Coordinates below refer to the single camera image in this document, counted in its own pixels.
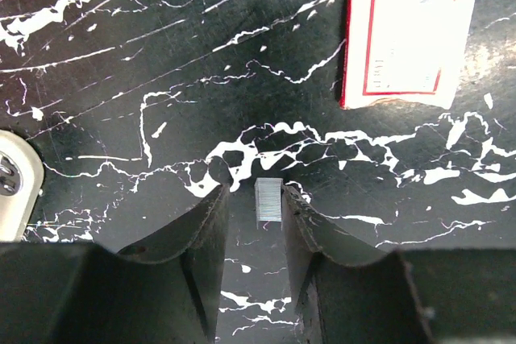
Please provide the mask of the black marble pattern mat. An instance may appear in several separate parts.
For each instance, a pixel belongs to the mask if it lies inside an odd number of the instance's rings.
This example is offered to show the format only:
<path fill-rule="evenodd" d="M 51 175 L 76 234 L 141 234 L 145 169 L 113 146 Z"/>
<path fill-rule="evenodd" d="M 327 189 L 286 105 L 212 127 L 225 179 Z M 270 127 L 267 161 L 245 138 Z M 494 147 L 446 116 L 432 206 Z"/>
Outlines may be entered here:
<path fill-rule="evenodd" d="M 1 0 L 1 126 L 45 169 L 24 238 L 112 251 L 231 182 L 216 340 L 299 343 L 280 177 L 394 248 L 515 244 L 515 0 L 476 0 L 448 109 L 342 110 L 347 0 Z"/>

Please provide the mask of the small silver staple strip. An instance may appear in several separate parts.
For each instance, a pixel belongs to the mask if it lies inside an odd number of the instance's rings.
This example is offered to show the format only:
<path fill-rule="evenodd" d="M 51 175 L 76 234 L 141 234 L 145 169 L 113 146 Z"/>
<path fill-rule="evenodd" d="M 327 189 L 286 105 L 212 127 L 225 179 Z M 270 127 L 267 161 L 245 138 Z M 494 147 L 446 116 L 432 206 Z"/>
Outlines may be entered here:
<path fill-rule="evenodd" d="M 281 178 L 259 177 L 255 182 L 256 223 L 281 222 Z"/>

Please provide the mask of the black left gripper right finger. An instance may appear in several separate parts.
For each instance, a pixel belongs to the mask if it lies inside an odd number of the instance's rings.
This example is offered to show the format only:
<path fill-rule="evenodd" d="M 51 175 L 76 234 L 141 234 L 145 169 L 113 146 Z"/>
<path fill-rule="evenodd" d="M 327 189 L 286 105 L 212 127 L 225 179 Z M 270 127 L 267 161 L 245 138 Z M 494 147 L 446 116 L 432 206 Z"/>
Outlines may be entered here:
<path fill-rule="evenodd" d="M 291 297 L 307 343 L 512 343 L 515 252 L 381 251 L 281 190 Z"/>

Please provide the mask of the red staple box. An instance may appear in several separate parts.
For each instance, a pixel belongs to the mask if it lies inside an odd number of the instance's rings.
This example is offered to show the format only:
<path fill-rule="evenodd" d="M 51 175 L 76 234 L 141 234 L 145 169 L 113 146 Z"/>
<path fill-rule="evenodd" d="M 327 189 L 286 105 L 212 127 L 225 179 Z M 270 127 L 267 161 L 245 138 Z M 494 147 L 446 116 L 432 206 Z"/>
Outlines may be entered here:
<path fill-rule="evenodd" d="M 475 0 L 347 0 L 340 106 L 451 107 Z"/>

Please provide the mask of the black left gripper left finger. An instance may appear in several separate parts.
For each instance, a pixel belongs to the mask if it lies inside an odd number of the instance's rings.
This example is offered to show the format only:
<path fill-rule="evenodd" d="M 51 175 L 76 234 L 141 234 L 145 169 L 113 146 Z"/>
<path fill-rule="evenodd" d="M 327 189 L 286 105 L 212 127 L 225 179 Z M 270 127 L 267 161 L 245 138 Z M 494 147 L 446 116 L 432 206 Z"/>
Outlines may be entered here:
<path fill-rule="evenodd" d="M 4 343 L 212 343 L 229 188 L 121 251 L 93 242 L 1 245 Z"/>

